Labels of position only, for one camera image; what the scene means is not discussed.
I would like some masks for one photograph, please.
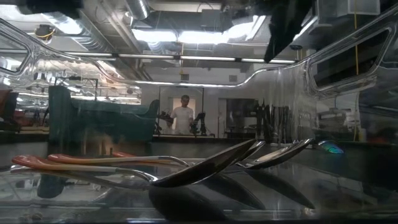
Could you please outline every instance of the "glass tank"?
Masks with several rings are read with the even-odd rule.
[[[0,5],[0,222],[397,216],[395,1],[76,2]]]

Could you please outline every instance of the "glass surface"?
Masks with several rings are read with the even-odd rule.
[[[0,47],[0,222],[395,218],[398,5],[272,2],[85,1],[80,19],[0,6],[0,44],[13,44]],[[50,42],[37,37],[43,24]],[[116,170],[162,178],[182,169],[169,157],[101,172],[12,163],[66,154],[192,166],[249,139],[266,146],[222,154],[225,170],[176,189]],[[306,139],[281,164],[243,168]]]

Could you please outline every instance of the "white shirt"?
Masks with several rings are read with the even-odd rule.
[[[193,110],[191,108],[179,106],[173,110],[170,117],[176,118],[174,134],[190,134],[189,119],[193,119]]]

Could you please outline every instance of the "person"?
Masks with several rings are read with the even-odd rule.
[[[193,110],[188,107],[189,96],[181,96],[181,106],[174,108],[171,118],[175,118],[175,129],[174,134],[190,134],[190,125],[193,122]],[[171,128],[172,123],[167,123],[167,126]]]

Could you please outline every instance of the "man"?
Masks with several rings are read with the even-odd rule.
[[[189,96],[181,96],[181,106],[175,108],[170,115],[171,118],[175,118],[175,130],[174,134],[190,134],[190,125],[193,122],[193,110],[188,107]],[[171,128],[172,123],[167,123],[167,126]]]

